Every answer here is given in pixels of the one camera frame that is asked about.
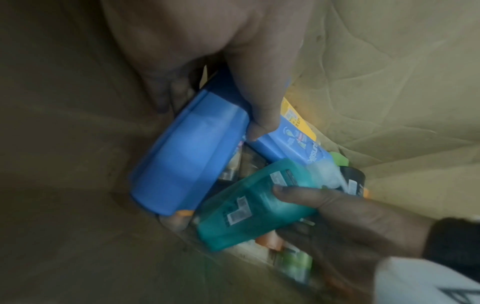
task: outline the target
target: black sleeve cuff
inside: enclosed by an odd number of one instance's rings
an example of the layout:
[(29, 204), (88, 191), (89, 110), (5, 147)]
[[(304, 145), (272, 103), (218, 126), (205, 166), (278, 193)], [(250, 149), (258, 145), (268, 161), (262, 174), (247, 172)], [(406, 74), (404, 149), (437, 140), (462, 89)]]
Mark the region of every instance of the black sleeve cuff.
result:
[(480, 224), (439, 220), (430, 229), (422, 257), (480, 282)]

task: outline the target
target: fingernail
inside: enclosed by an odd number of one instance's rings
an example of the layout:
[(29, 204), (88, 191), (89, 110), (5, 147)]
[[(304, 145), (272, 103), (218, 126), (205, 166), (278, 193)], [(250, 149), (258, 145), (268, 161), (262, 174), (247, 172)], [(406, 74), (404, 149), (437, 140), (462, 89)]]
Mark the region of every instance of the fingernail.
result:
[(284, 188), (282, 186), (279, 186), (279, 185), (273, 185), (273, 190), (275, 192), (282, 192), (284, 190)]

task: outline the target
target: person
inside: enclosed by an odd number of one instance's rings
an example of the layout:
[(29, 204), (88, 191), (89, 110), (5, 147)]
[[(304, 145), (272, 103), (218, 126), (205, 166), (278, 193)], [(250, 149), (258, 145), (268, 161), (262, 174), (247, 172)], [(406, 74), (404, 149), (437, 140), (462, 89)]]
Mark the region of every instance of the person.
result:
[(280, 123), (280, 105), (313, 0), (101, 0), (110, 30), (155, 107), (177, 113), (225, 61), (252, 106), (247, 137)]
[[(381, 294), (397, 303), (403, 303), (399, 299), (405, 296), (410, 299), (405, 303), (423, 302), (412, 299), (425, 295), (431, 303), (466, 304), (480, 300), (480, 284), (475, 283), (480, 282), (479, 224), (455, 218), (435, 220), (336, 190), (275, 186), (273, 194), (281, 201), (318, 210), (310, 219), (315, 225), (298, 222), (278, 229), (277, 233), (311, 255), (327, 273), (327, 281), (353, 302), (371, 302), (376, 298), (377, 303), (394, 304), (390, 300), (380, 301)], [(409, 259), (385, 262), (392, 257)], [(394, 275), (385, 272), (392, 269), (410, 269), (402, 283), (410, 283), (411, 287), (406, 290), (403, 286), (395, 296), (392, 288), (398, 285), (395, 281), (401, 275), (398, 271)], [(425, 274), (430, 276), (412, 284)], [(379, 277), (389, 277), (390, 283)], [(389, 290), (387, 295), (379, 285)], [(420, 292), (414, 290), (418, 286), (422, 286)]]

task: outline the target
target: bottle cap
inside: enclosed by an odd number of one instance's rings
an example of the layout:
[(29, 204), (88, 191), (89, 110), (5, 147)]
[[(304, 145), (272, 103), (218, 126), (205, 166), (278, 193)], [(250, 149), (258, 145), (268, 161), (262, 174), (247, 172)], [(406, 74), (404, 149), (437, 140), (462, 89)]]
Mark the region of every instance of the bottle cap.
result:
[(340, 168), (331, 160), (321, 159), (308, 165), (306, 168), (319, 188), (323, 186), (329, 189), (342, 187), (345, 192), (348, 192), (349, 186), (345, 182)]

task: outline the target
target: yellow label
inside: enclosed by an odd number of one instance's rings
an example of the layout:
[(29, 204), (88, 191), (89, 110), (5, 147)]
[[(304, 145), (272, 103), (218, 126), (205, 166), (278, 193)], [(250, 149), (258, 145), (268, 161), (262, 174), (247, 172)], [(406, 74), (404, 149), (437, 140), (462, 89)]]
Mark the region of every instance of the yellow label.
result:
[(284, 97), (281, 102), (281, 115), (288, 119), (300, 132), (303, 132), (305, 135), (310, 137), (313, 141), (317, 140), (317, 136), (307, 125), (305, 120), (298, 114), (294, 107), (288, 102)]

